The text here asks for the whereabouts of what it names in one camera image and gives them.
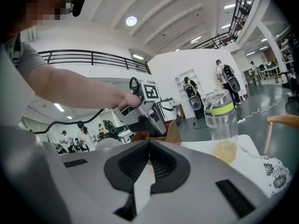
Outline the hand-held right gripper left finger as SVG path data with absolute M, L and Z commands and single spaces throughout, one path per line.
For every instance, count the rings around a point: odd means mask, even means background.
M 59 189 L 73 224 L 140 224 L 150 197 L 147 141 L 63 154 Z

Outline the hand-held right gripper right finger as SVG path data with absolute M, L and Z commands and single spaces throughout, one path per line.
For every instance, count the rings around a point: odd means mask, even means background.
M 154 194 L 140 212 L 142 224 L 231 224 L 238 216 L 216 186 L 230 180 L 254 207 L 268 198 L 252 181 L 209 154 L 160 142 L 190 163 L 187 180 L 171 193 Z

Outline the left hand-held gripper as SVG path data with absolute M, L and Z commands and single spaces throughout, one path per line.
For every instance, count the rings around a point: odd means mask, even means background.
M 165 136 L 166 128 L 156 105 L 159 100 L 157 87 L 131 79 L 129 88 L 141 99 L 141 103 L 136 108 L 128 106 L 122 111 L 114 109 L 117 118 L 132 132 L 147 131 L 152 137 Z

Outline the person's left hand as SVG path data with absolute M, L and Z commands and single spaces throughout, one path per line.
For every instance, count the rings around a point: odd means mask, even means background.
M 124 93 L 124 94 L 121 94 L 120 100 L 118 101 L 116 107 L 120 111 L 122 111 L 123 109 L 127 108 L 128 106 L 136 108 L 139 106 L 140 103 L 141 103 L 141 99 L 137 95 L 131 94 L 131 93 Z

